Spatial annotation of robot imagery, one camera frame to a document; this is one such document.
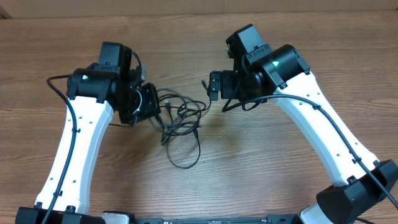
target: wooden table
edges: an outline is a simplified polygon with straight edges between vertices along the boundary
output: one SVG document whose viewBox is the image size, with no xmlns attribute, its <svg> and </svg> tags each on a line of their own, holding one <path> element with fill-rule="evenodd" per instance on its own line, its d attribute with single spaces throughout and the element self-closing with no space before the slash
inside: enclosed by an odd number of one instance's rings
<svg viewBox="0 0 398 224">
<path fill-rule="evenodd" d="M 292 44 L 354 135 L 380 160 L 398 161 L 398 11 L 96 17 L 0 21 L 0 223 L 31 207 L 50 172 L 65 105 L 45 80 L 96 62 L 102 41 L 137 51 L 149 81 L 207 101 L 200 84 L 228 70 L 225 39 L 253 23 L 278 48 Z M 64 92 L 65 81 L 56 82 Z M 91 214 L 138 217 L 263 217 L 296 213 L 330 185 L 315 151 L 274 103 L 201 121 L 200 162 L 173 167 L 148 122 L 110 126 L 91 185 Z M 187 152 L 193 136 L 177 138 Z M 196 151 L 185 154 L 187 164 Z M 364 218 L 396 223 L 385 200 Z"/>
</svg>

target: wire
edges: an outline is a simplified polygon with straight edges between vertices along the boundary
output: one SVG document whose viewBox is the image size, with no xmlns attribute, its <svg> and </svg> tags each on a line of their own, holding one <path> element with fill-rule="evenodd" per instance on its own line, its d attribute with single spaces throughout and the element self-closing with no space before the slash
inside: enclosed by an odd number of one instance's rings
<svg viewBox="0 0 398 224">
<path fill-rule="evenodd" d="M 49 87 L 52 90 L 54 90 L 54 92 L 58 96 L 60 96 L 60 98 L 62 98 L 62 100 L 67 104 L 69 112 L 70 112 L 70 114 L 72 116 L 73 127 L 72 127 L 72 139 L 71 139 L 71 142 L 70 142 L 68 156 L 67 156 L 67 159 L 65 161 L 65 165 L 63 166 L 62 173 L 61 173 L 61 176 L 60 176 L 60 180 L 58 181 L 58 185 L 57 185 L 57 188 L 55 189 L 54 196 L 53 196 L 53 198 L 51 200 L 51 203 L 49 205 L 47 213 L 45 214 L 45 216 L 43 218 L 42 224 L 45 224 L 47 222 L 47 220 L 49 219 L 51 211 L 53 210 L 53 208 L 55 206 L 55 202 L 57 201 L 57 198 L 60 195 L 61 187 L 62 187 L 62 184 L 63 184 L 63 180 L 65 179 L 65 176 L 67 174 L 69 163 L 70 163 L 70 159 L 72 158 L 72 154 L 73 154 L 73 149 L 75 148 L 76 133 L 78 132 L 75 111 L 73 110 L 73 107 L 70 104 L 68 98 L 51 83 L 51 80 L 60 79 L 60 78 L 68 78 L 70 76 L 71 75 L 59 75 L 59 76 L 54 76 L 54 77 L 50 77 L 50 78 L 47 79 L 47 84 L 49 85 Z"/>
<path fill-rule="evenodd" d="M 239 106 L 242 106 L 242 105 L 246 105 L 248 103 L 255 103 L 255 102 L 260 101 L 260 100 L 268 100 L 268 99 L 273 99 L 273 98 L 290 98 L 290 99 L 300 100 L 300 101 L 303 101 L 303 102 L 306 102 L 306 103 L 310 104 L 315 110 L 320 111 L 326 117 L 326 119 L 331 123 L 331 125 L 334 127 L 334 129 L 336 130 L 336 132 L 338 133 L 340 138 L 343 140 L 343 142 L 347 146 L 349 152 L 353 155 L 354 161 L 356 161 L 361 166 L 361 168 L 365 171 L 365 173 L 373 180 L 373 182 L 379 187 L 379 189 L 390 199 L 390 201 L 396 207 L 396 209 L 398 209 L 398 203 L 395 200 L 395 198 L 386 190 L 386 188 L 384 188 L 384 186 L 380 183 L 380 181 L 363 164 L 361 158 L 357 155 L 357 153 L 351 147 L 351 145 L 349 144 L 348 140 L 344 136 L 343 132 L 341 132 L 340 128 L 335 123 L 333 118 L 331 118 L 331 116 L 321 107 L 321 105 L 318 105 L 315 102 L 313 102 L 311 100 L 308 100 L 306 98 L 303 98 L 301 96 L 288 95 L 288 94 L 275 94 L 275 95 L 269 95 L 269 96 L 261 96 L 261 97 L 257 97 L 257 98 L 251 99 L 251 100 L 247 100 L 245 102 L 236 103 L 235 105 L 232 105 L 232 106 L 230 106 L 228 108 L 225 108 L 225 110 L 223 108 L 223 112 L 230 111 L 232 109 L 235 109 L 235 108 L 237 108 Z"/>
<path fill-rule="evenodd" d="M 162 139 L 160 140 L 162 143 L 162 146 L 166 145 L 166 153 L 167 153 L 167 158 L 169 159 L 170 163 L 173 164 L 173 166 L 181 169 L 189 169 L 193 167 L 200 158 L 201 155 L 201 147 L 200 147 L 200 141 L 199 141 L 199 134 L 197 128 L 199 128 L 199 122 L 200 119 L 203 117 L 202 112 L 207 113 L 211 106 L 211 101 L 209 105 L 207 106 L 204 102 L 198 101 L 198 100 L 193 100 L 190 97 L 183 96 L 179 92 L 175 90 L 171 90 L 168 88 L 162 88 L 157 90 L 157 92 L 162 92 L 166 91 L 168 93 L 161 95 L 159 97 L 159 102 L 164 101 L 165 106 L 160 106 L 161 108 L 166 108 L 167 110 L 167 115 L 170 119 L 170 123 L 166 124 L 163 122 L 162 118 L 160 116 L 156 116 L 155 119 L 156 121 L 160 124 L 160 128 L 157 127 L 151 119 L 149 119 L 149 122 L 151 125 L 154 127 L 154 129 L 160 133 L 162 133 Z M 172 98 L 178 98 L 183 101 L 183 103 L 180 106 L 171 106 L 169 99 Z M 189 104 L 194 104 L 197 108 L 192 109 L 189 108 Z M 177 117 L 173 117 L 172 115 L 172 109 L 177 109 Z M 185 121 L 187 118 L 196 116 L 196 119 L 193 121 Z M 194 163 L 190 164 L 189 166 L 179 166 L 177 165 L 171 158 L 170 156 L 170 149 L 169 149 L 169 144 L 170 140 L 173 137 L 177 136 L 184 136 L 188 135 L 190 133 L 193 133 L 195 136 L 195 139 L 198 144 L 198 157 L 195 160 Z"/>
<path fill-rule="evenodd" d="M 360 222 L 363 222 L 363 223 L 366 223 L 366 224 L 374 224 L 373 222 L 367 221 L 367 220 L 365 220 L 363 218 L 356 218 L 355 221 L 360 221 Z"/>
</svg>

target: wall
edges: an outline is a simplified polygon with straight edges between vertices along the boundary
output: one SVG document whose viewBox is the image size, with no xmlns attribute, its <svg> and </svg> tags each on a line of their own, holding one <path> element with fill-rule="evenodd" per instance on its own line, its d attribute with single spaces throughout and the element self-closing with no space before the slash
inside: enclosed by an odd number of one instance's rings
<svg viewBox="0 0 398 224">
<path fill-rule="evenodd" d="M 0 6 L 9 14 L 9 17 L 24 19 L 236 12 L 391 10 L 398 7 L 398 0 L 0 0 Z"/>
</svg>

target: wooden tabletop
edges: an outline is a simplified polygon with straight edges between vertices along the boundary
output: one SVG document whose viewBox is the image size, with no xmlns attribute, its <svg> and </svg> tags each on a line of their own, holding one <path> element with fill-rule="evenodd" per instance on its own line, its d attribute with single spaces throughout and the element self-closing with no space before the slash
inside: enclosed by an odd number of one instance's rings
<svg viewBox="0 0 398 224">
<path fill-rule="evenodd" d="M 96 62 L 102 41 L 120 42 L 139 54 L 157 88 L 207 102 L 201 79 L 232 68 L 225 39 L 248 23 L 274 49 L 295 46 L 354 135 L 381 161 L 398 161 L 398 11 L 1 20 L 0 223 L 14 223 L 20 206 L 33 206 L 54 160 L 65 105 L 47 77 Z M 64 80 L 55 83 L 66 91 Z M 90 213 L 263 217 L 315 203 L 330 181 L 291 119 L 272 102 L 222 113 L 224 103 L 214 102 L 201 120 L 203 154 L 189 170 L 170 164 L 147 121 L 131 129 L 110 126 Z M 195 160 L 193 136 L 170 147 L 183 164 Z M 385 200 L 363 217 L 396 223 L 398 212 Z"/>
</svg>

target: beige wall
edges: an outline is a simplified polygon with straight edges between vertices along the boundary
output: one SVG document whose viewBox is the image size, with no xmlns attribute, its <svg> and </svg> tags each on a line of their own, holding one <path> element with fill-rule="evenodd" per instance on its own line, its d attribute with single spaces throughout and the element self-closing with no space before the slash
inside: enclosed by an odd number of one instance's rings
<svg viewBox="0 0 398 224">
<path fill-rule="evenodd" d="M 398 0 L 0 0 L 10 17 L 391 10 Z"/>
</svg>

